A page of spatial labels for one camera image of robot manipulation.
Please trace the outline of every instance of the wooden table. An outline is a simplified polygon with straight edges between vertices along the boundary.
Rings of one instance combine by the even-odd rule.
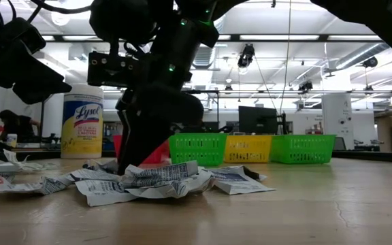
[[[48,176],[82,164],[50,161],[61,170]],[[212,190],[96,208],[74,186],[45,197],[0,195],[0,244],[392,244],[392,163],[247,166],[278,190]]]

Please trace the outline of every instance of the computer monitor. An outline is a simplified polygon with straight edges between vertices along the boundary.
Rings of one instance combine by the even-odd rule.
[[[256,134],[277,134],[278,117],[276,109],[238,107],[240,132]]]

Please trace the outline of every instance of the plastic basket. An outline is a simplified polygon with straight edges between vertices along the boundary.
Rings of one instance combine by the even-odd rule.
[[[272,136],[237,135],[226,140],[226,163],[268,163]]]
[[[280,135],[272,140],[270,160],[279,163],[328,163],[335,135]]]
[[[224,133],[178,133],[169,138],[173,164],[196,160],[199,165],[223,163],[227,135]]]

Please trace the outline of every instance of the green basket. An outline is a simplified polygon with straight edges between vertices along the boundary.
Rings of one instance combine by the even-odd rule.
[[[287,164],[328,163],[336,135],[280,135],[273,137],[270,161]]]
[[[202,166],[223,163],[227,134],[178,133],[169,138],[171,162],[179,164],[196,160]]]

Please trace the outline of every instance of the yellow basket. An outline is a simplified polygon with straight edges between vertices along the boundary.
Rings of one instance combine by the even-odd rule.
[[[226,163],[268,163],[271,135],[231,135],[226,140]]]

